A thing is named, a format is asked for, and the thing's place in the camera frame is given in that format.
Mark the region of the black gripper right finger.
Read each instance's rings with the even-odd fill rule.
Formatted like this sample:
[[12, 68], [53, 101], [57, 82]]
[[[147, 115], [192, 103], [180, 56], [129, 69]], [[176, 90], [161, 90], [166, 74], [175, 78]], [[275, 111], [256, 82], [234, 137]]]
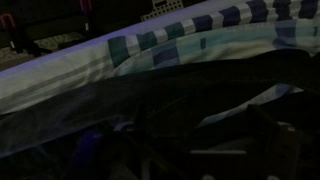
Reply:
[[194, 180], [320, 180], [319, 108], [251, 105], [197, 129]]

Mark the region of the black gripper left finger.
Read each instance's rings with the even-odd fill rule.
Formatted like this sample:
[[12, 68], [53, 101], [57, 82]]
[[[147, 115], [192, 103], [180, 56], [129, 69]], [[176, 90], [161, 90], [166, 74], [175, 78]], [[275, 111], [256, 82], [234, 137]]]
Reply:
[[159, 167], [142, 149], [145, 137], [131, 125], [85, 132], [62, 180], [160, 180]]

